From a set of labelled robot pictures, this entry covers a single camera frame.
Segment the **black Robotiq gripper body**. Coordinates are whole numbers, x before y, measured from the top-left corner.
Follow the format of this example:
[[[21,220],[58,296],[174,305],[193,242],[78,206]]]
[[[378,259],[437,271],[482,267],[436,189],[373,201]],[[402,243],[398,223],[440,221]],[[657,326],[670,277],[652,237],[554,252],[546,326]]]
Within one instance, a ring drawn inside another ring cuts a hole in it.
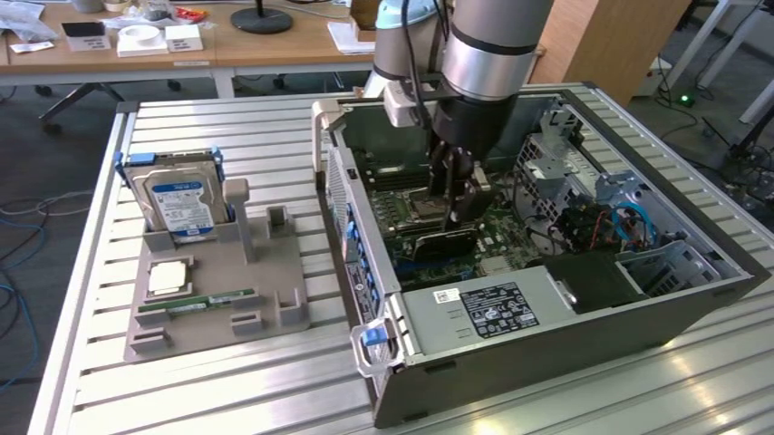
[[[516,101],[516,96],[500,101],[468,97],[441,100],[433,116],[436,135],[474,157],[486,157],[501,139]]]

